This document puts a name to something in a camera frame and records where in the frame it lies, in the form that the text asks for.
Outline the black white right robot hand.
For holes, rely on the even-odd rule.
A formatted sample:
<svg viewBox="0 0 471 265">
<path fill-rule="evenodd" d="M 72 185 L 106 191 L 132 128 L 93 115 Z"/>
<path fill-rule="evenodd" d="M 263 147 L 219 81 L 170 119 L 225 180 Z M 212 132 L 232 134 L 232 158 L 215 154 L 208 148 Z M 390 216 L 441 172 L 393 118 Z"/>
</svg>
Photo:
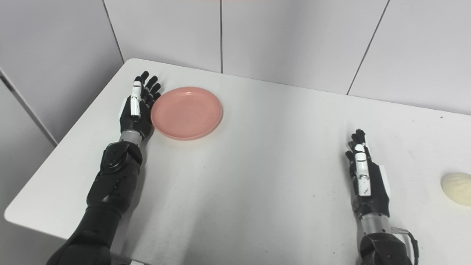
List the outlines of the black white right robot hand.
<svg viewBox="0 0 471 265">
<path fill-rule="evenodd" d="M 357 129 L 348 141 L 350 150 L 345 153 L 354 193 L 352 209 L 359 218 L 374 213 L 389 218 L 390 198 L 381 168 L 372 161 L 365 136 L 363 130 Z"/>
</svg>

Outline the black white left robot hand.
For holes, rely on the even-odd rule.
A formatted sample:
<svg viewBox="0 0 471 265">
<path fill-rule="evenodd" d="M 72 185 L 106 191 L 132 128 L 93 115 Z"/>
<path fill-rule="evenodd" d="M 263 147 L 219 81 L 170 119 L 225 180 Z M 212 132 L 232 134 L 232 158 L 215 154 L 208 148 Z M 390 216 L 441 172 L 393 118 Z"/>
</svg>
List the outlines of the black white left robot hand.
<svg viewBox="0 0 471 265">
<path fill-rule="evenodd" d="M 143 140 L 151 134 L 151 110 L 161 96 L 158 77 L 148 77 L 149 72 L 144 71 L 135 78 L 120 116 L 120 132 L 136 131 Z"/>
</svg>

